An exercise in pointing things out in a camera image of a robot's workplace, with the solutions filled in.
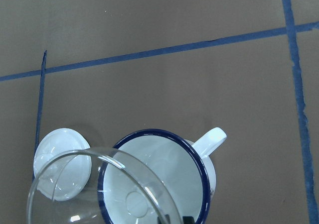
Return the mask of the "clear glass funnel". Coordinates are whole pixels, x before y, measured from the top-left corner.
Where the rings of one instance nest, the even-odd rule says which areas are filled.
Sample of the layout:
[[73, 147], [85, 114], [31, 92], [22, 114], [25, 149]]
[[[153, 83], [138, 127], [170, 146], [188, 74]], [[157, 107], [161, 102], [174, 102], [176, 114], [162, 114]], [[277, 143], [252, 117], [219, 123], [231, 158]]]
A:
[[180, 224], [167, 187], [123, 151], [89, 148], [43, 154], [29, 191], [29, 224]]

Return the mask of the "white mug lid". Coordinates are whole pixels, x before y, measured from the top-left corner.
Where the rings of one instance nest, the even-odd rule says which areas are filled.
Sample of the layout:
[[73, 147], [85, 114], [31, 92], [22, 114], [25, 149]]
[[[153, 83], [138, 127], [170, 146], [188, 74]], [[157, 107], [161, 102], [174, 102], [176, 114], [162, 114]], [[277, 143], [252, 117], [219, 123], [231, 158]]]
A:
[[47, 134], [38, 145], [33, 173], [39, 178], [37, 190], [54, 201], [67, 201], [77, 196], [91, 174], [91, 157], [65, 152], [90, 148], [86, 139], [69, 128], [59, 128]]

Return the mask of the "white enamel mug blue rim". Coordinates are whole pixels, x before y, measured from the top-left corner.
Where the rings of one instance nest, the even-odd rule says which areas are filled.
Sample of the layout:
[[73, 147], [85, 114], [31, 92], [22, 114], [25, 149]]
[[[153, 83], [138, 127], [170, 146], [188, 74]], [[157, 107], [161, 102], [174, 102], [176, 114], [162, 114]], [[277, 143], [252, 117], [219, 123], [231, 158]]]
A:
[[[209, 155], [227, 138], [219, 127], [213, 128], [198, 141], [191, 142], [178, 135], [161, 129], [145, 129], [127, 135], [114, 147], [132, 155], [148, 166], [165, 184], [170, 192], [183, 222], [186, 224], [205, 223], [210, 202], [216, 188], [216, 173]], [[135, 218], [141, 223], [146, 216], [146, 206], [142, 196], [127, 193], [128, 214], [119, 209], [121, 201], [108, 201], [114, 191], [106, 186], [115, 181], [119, 187], [124, 182], [111, 177], [113, 168], [103, 165], [99, 175], [99, 206], [104, 221], [108, 224], [123, 224], [127, 218]]]

